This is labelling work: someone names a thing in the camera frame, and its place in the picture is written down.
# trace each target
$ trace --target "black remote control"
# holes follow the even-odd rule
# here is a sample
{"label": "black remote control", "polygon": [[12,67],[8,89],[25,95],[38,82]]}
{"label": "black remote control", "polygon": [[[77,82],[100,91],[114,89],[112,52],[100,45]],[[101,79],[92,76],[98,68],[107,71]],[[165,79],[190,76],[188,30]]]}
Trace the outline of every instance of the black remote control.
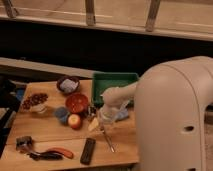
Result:
{"label": "black remote control", "polygon": [[95,142],[96,142],[95,139],[92,139],[92,138],[86,139],[84,149],[83,149],[83,152],[81,154],[81,159],[80,159],[80,162],[82,164],[87,164],[87,165],[90,164],[90,161],[92,159],[92,154],[94,151],[94,147],[95,147]]}

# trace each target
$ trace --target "nuts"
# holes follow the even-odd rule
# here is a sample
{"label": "nuts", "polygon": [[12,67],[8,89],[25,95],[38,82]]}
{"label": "nuts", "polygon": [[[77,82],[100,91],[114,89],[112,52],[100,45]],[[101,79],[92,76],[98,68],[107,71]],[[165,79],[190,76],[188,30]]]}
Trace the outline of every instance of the nuts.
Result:
{"label": "nuts", "polygon": [[24,100],[22,104],[22,108],[29,110],[30,107],[42,104],[44,103],[48,98],[48,95],[46,93],[35,93],[29,97],[27,97],[26,100]]}

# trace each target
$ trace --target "small bowl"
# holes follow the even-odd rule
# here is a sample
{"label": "small bowl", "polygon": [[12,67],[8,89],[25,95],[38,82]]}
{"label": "small bowl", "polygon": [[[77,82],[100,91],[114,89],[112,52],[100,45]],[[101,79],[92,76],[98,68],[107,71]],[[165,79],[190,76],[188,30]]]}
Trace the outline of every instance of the small bowl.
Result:
{"label": "small bowl", "polygon": [[84,94],[73,93],[67,97],[65,105],[71,113],[80,114],[87,111],[89,101]]}
{"label": "small bowl", "polygon": [[57,81],[56,87],[64,94],[71,94],[77,91],[79,85],[78,77],[65,75]]}
{"label": "small bowl", "polygon": [[55,111],[53,112],[53,114],[55,115],[56,118],[58,118],[58,120],[64,124],[67,125],[68,124],[68,118],[70,116],[70,112],[66,107],[58,107],[55,109]]}

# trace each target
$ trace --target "red apple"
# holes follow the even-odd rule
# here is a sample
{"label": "red apple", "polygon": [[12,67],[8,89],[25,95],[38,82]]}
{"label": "red apple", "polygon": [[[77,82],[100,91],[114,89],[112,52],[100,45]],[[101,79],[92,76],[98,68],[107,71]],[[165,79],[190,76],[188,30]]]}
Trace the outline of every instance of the red apple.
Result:
{"label": "red apple", "polygon": [[73,129],[79,129],[82,124],[81,117],[78,114],[71,114],[68,118],[68,124]]}

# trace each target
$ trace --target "white object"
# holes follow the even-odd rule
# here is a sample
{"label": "white object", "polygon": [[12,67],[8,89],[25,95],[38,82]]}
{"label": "white object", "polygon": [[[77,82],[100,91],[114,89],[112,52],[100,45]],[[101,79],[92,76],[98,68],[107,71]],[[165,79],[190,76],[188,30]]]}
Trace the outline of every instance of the white object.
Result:
{"label": "white object", "polygon": [[30,110],[32,112],[36,112],[38,114],[43,114],[47,110],[47,108],[46,108],[45,104],[41,103],[41,104],[32,106]]}
{"label": "white object", "polygon": [[78,83],[70,80],[70,79],[65,79],[62,81],[60,84],[60,88],[65,92],[65,93],[71,93],[73,92],[78,86]]}
{"label": "white object", "polygon": [[116,114],[122,111],[134,97],[137,82],[125,87],[110,87],[103,94],[104,105],[100,109],[100,119],[103,123],[112,123]]}
{"label": "white object", "polygon": [[204,115],[213,102],[213,59],[193,57],[156,65],[140,78],[135,92],[129,91],[132,96],[126,89],[104,94],[109,98],[104,98],[104,105],[111,108],[113,101],[121,104],[125,96],[135,96],[141,170],[206,171]]}

